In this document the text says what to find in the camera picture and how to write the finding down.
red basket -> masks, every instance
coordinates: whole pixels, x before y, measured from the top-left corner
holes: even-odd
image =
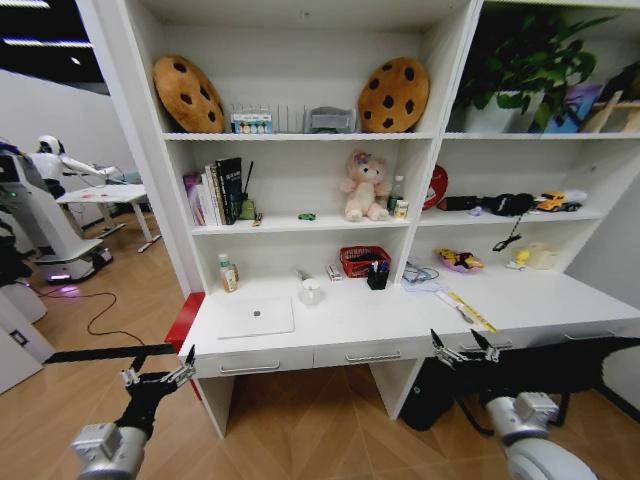
[[[378,261],[386,261],[389,268],[391,268],[391,257],[380,247],[346,247],[340,249],[340,263],[347,277],[350,278],[362,278],[366,277],[369,273],[369,266],[373,263],[370,260],[364,261],[352,261],[352,258],[357,258],[365,253],[373,253],[380,257]]]

ceiling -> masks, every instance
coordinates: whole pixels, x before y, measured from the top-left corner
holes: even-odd
[[[0,38],[88,42],[74,0],[45,1],[50,8],[0,6]],[[91,48],[10,46],[0,40],[0,69],[106,92]]]

black cable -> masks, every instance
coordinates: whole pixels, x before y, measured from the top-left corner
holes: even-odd
[[[38,297],[43,298],[43,297],[48,297],[48,298],[93,298],[93,297],[99,297],[101,295],[107,295],[112,297],[112,302],[107,305],[104,309],[102,309],[97,315],[95,315],[93,318],[91,318],[91,320],[89,320],[89,323],[87,324],[87,333],[89,335],[93,335],[93,336],[102,336],[102,335],[114,335],[114,334],[122,334],[122,335],[127,335],[128,337],[133,338],[134,340],[136,340],[138,343],[140,343],[140,345],[142,345],[143,347],[146,345],[142,340],[140,340],[139,337],[135,336],[133,333],[129,333],[126,332],[124,330],[113,330],[113,331],[108,331],[108,332],[95,332],[91,330],[91,326],[93,325],[93,323],[100,318],[100,316],[102,316],[104,313],[106,313],[111,307],[113,307],[116,302],[118,301],[118,296],[115,293],[111,293],[111,292],[100,292],[100,293],[92,293],[89,295],[52,295],[53,293],[56,293],[60,290],[62,290],[65,287],[68,287],[69,285],[62,285],[54,290],[51,290],[50,292],[47,293],[42,293],[38,290],[36,290],[35,288],[33,288],[31,285],[28,285],[26,283],[23,282],[14,282],[14,283],[19,283],[21,285],[24,285],[25,287],[29,287],[31,290],[33,290]]]
[[[125,332],[124,330],[112,330],[112,331],[107,331],[107,332],[96,332],[96,331],[92,331],[91,330],[91,326],[93,325],[93,323],[100,318],[104,313],[106,313],[111,307],[113,307],[116,302],[118,301],[118,296],[115,293],[111,293],[111,292],[100,292],[100,293],[92,293],[89,295],[70,295],[70,296],[65,296],[65,295],[59,295],[59,296],[49,296],[49,298],[93,298],[93,297],[99,297],[99,296],[103,296],[103,295],[107,295],[109,297],[112,298],[112,301],[109,305],[107,305],[105,308],[103,308],[97,315],[94,315],[93,318],[91,318],[91,320],[89,320],[89,323],[87,324],[87,333],[89,335],[94,335],[96,337],[102,336],[102,335],[114,335],[116,333],[120,333],[122,335],[126,335],[128,337],[133,338],[134,340],[136,340],[138,343],[140,343],[140,345],[145,346],[145,343],[140,340],[139,337],[135,336],[133,333],[129,333],[129,332]]]
[[[478,433],[484,435],[485,437],[493,436],[494,431],[490,428],[485,428],[482,425],[480,425],[460,397],[456,396],[455,399],[458,405],[460,406],[462,413],[464,413],[464,416],[467,417],[467,420],[469,420],[469,423],[471,423],[473,428],[475,428]]]

ruler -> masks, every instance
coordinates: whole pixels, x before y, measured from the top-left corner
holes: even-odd
[[[451,297],[455,302],[458,302],[459,304],[462,305],[462,307],[465,310],[465,313],[473,318],[476,322],[478,322],[479,324],[483,325],[487,330],[489,330],[492,333],[498,333],[498,330],[496,329],[496,327],[494,327],[493,325],[491,325],[491,323],[489,323],[489,321],[487,319],[485,319],[482,315],[480,315],[478,313],[478,311],[473,308],[471,305],[469,305],[467,302],[465,302],[464,300],[462,300],[458,294],[454,293],[454,292],[447,292],[447,295],[449,295],[449,297]]]

white robot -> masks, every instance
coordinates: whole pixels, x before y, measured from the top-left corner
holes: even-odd
[[[117,171],[115,167],[98,170],[86,163],[74,160],[67,155],[62,142],[51,135],[38,137],[38,143],[40,144],[38,151],[30,154],[29,157],[33,160],[45,185],[55,199],[65,194],[65,189],[60,184],[63,176],[94,175],[101,179],[106,179]],[[82,237],[82,230],[80,230],[78,223],[75,218],[73,218],[69,206],[64,204],[62,205],[62,209],[73,229]]]
[[[53,177],[51,180],[61,178],[65,166],[109,174],[109,169],[98,171],[67,157],[61,144],[48,138],[52,143],[44,140],[46,146],[42,148],[51,148],[57,154],[41,152],[34,156],[42,161],[40,168],[47,177]],[[36,267],[50,283],[85,279],[110,262],[111,253],[102,240],[84,240],[76,233],[50,191],[32,158],[0,142],[0,205],[14,216],[38,249]]]

